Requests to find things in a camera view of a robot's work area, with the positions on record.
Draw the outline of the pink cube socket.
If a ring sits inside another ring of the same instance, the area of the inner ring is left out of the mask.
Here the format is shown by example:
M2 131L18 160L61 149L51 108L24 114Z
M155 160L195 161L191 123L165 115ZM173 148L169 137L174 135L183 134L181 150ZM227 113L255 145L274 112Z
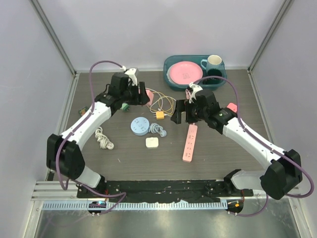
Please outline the pink cube socket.
M149 97L149 101L147 102L147 106L148 107L150 107L151 105L152 105L152 103L153 103L153 99L154 99L154 94L153 94L153 92L151 91L151 90L149 90L149 89L146 89L146 93L147 93L147 96Z

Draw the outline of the pink power strip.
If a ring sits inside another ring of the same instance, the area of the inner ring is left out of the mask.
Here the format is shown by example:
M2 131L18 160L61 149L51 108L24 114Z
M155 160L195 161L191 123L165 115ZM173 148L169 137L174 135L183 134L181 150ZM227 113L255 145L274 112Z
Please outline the pink power strip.
M186 136L184 152L182 156L183 162L187 162L187 163L192 162L197 130L198 130L198 127L194 123L190 124L188 127L188 133Z

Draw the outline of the dark green cube socket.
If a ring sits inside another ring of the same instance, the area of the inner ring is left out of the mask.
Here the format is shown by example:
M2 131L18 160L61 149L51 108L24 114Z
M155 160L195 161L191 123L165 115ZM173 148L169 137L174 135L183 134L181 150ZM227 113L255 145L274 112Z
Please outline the dark green cube socket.
M80 116L83 116L87 112L88 109L89 109L88 107L83 107L78 111L78 114Z

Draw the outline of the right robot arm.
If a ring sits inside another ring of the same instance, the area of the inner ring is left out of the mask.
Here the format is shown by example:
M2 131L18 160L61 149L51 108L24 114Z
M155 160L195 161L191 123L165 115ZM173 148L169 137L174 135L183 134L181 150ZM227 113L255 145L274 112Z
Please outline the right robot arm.
M298 152L285 151L253 131L238 119L236 109L220 107L213 91L199 89L189 99L177 100L171 120L180 124L182 114L189 124L206 122L210 128L239 144L262 166L261 171L237 169L228 174L223 184L226 194L234 196L243 189L255 189L279 200L302 181Z

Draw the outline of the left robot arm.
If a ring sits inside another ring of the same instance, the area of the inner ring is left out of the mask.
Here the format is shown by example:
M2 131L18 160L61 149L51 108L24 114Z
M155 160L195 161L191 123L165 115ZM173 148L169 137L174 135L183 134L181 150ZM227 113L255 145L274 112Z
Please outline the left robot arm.
M95 198L105 193L105 178L88 168L81 150L96 129L110 119L122 104L145 105L149 102L144 82L137 81L136 68L116 72L106 92L100 93L89 110L61 135L47 140L47 167L65 177L88 186Z

